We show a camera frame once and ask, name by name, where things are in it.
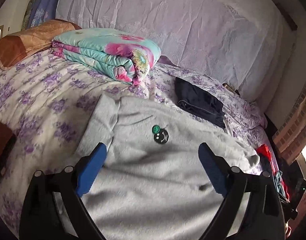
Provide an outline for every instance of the white wall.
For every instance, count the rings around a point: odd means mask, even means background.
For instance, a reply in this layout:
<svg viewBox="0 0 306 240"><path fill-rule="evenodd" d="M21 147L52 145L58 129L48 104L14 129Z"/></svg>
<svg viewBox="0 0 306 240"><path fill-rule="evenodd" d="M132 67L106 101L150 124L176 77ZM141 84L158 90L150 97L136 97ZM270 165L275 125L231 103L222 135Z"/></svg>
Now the white wall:
<svg viewBox="0 0 306 240"><path fill-rule="evenodd" d="M279 128L293 108L306 81L306 11L298 0L273 0L273 2L279 2L298 26L296 46L266 110L268 117Z"/></svg>
<svg viewBox="0 0 306 240"><path fill-rule="evenodd" d="M4 25L3 36L21 30L28 3L29 0L6 0L4 2L0 8L0 26Z"/></svg>

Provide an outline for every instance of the silver screw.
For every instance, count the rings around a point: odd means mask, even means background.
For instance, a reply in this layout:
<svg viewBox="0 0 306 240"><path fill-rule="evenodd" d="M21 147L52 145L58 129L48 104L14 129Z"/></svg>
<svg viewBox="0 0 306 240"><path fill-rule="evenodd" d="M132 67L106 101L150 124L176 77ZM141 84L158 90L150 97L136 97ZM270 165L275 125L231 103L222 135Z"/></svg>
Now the silver screw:
<svg viewBox="0 0 306 240"><path fill-rule="evenodd" d="M240 172L240 168L237 166L233 166L231 167L231 171L233 171L234 173L239 173Z"/></svg>
<svg viewBox="0 0 306 240"><path fill-rule="evenodd" d="M34 172L34 176L35 177L39 177L39 176L41 176L42 175L42 171L35 171Z"/></svg>
<svg viewBox="0 0 306 240"><path fill-rule="evenodd" d="M67 172L67 173L70 173L70 172L73 171L73 167L72 166L67 166L67 167L65 167L64 171Z"/></svg>
<svg viewBox="0 0 306 240"><path fill-rule="evenodd" d="M267 171L263 171L263 176L266 177L266 178L269 178L270 177L270 174L267 172Z"/></svg>

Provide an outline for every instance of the blue gripper pad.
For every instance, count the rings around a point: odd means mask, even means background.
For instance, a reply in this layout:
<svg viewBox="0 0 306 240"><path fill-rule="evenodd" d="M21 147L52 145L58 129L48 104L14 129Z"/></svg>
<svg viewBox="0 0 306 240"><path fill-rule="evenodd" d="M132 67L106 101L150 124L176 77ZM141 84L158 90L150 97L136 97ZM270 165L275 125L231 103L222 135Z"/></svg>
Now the blue gripper pad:
<svg viewBox="0 0 306 240"><path fill-rule="evenodd" d="M103 143L99 143L91 153L91 159L77 178L76 194L82 197L88 193L106 159L107 151Z"/></svg>
<svg viewBox="0 0 306 240"><path fill-rule="evenodd" d="M215 161L211 157L211 149L200 145L198 148L198 158L209 177L215 191L221 194L223 197L226 197L227 189L225 187L225 176L221 172L220 168L216 165Z"/></svg>

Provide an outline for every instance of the black smiley patch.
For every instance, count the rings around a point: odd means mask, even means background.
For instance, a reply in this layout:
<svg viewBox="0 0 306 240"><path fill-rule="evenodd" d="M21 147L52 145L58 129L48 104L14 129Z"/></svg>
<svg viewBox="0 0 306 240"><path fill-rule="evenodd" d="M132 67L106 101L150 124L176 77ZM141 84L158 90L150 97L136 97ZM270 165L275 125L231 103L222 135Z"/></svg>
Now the black smiley patch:
<svg viewBox="0 0 306 240"><path fill-rule="evenodd" d="M159 144L164 144L169 139L169 133L165 129L160 129L157 134L154 134L154 140Z"/></svg>

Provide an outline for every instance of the floral bed sheet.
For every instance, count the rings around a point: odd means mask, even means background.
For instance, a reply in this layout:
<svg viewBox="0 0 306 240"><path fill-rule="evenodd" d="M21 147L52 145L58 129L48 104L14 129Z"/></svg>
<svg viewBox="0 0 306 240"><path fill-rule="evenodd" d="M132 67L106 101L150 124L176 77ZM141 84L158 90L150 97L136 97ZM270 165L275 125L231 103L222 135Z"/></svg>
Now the floral bed sheet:
<svg viewBox="0 0 306 240"><path fill-rule="evenodd" d="M9 71L0 70L0 121L17 136L0 184L0 216L10 230L18 236L21 208L34 171L57 172L59 163L74 153L101 93L116 99L147 98L207 122L176 106L175 77L201 87L224 104L227 133L253 148L264 143L270 147L263 129L266 119L256 105L191 70L157 63L139 86L131 86L57 57L50 49ZM261 171L259 164L250 173Z"/></svg>

